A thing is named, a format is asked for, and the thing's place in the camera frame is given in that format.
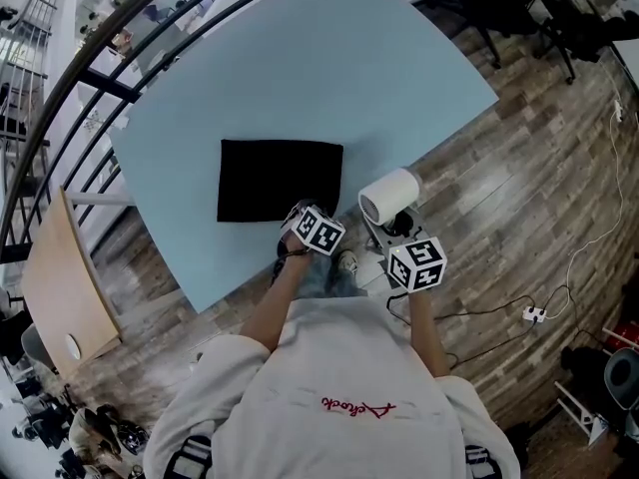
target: red embroidered text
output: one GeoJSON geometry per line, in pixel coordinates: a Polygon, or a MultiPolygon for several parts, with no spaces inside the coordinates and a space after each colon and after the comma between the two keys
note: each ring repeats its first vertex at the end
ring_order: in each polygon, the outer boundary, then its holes
{"type": "Polygon", "coordinates": [[[368,406],[366,403],[360,403],[359,405],[355,405],[352,403],[338,401],[336,399],[329,399],[328,397],[324,397],[321,400],[321,404],[323,404],[326,407],[326,410],[328,411],[331,411],[334,408],[346,410],[347,412],[349,412],[349,415],[351,417],[357,417],[360,413],[369,411],[378,419],[383,417],[386,413],[388,413],[393,408],[396,408],[394,404],[390,404],[390,403],[386,403],[385,406],[373,407],[373,406],[368,406]]]}

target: wooden panel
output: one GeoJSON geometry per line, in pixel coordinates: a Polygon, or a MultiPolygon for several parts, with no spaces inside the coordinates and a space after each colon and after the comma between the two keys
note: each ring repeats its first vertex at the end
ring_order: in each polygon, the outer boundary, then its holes
{"type": "Polygon", "coordinates": [[[109,300],[71,214],[59,189],[38,228],[21,284],[38,333],[63,377],[118,339],[109,300]],[[67,334],[78,343],[80,360],[71,356],[67,334]]]}

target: power strip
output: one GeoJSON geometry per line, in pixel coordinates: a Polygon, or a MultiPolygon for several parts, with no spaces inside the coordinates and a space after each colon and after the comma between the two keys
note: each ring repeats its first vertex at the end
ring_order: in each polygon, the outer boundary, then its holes
{"type": "Polygon", "coordinates": [[[527,321],[542,323],[546,318],[546,311],[543,308],[527,306],[523,309],[523,318],[527,321]]]}

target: white cable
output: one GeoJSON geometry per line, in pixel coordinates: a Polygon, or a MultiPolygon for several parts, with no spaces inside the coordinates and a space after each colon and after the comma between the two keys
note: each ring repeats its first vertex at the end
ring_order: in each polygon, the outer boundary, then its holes
{"type": "Polygon", "coordinates": [[[563,313],[563,311],[566,309],[566,307],[568,305],[570,305],[570,269],[572,267],[572,264],[575,261],[575,258],[580,253],[582,253],[584,250],[586,250],[589,246],[591,246],[592,244],[595,244],[598,241],[603,240],[608,235],[613,233],[614,230],[617,229],[617,226],[619,226],[619,223],[621,222],[621,215],[623,214],[623,193],[621,192],[621,183],[619,183],[619,153],[617,152],[617,147],[615,146],[615,141],[614,141],[614,139],[612,137],[612,120],[615,118],[616,113],[617,112],[615,110],[612,113],[612,115],[610,116],[610,124],[609,124],[609,127],[608,127],[608,131],[610,133],[610,142],[612,143],[612,149],[615,152],[615,164],[616,164],[615,178],[617,180],[617,190],[619,191],[619,198],[621,199],[621,204],[619,205],[619,216],[617,217],[617,222],[615,222],[615,225],[612,227],[612,229],[610,231],[607,231],[606,233],[604,233],[603,235],[601,235],[597,239],[593,239],[593,240],[589,241],[587,244],[585,244],[582,248],[580,248],[578,251],[576,251],[572,255],[572,258],[570,259],[570,262],[568,263],[568,270],[566,271],[566,285],[568,286],[567,293],[566,293],[566,303],[565,303],[565,305],[563,307],[561,307],[561,310],[559,310],[559,312],[557,312],[555,315],[546,316],[546,319],[555,319],[555,318],[559,317],[563,313]]]}

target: black towel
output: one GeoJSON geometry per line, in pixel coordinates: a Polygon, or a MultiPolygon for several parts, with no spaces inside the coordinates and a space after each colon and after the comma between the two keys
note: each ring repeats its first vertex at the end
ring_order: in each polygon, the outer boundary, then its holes
{"type": "Polygon", "coordinates": [[[302,199],[332,216],[342,154],[324,142],[222,140],[218,222],[282,221],[302,199]]]}

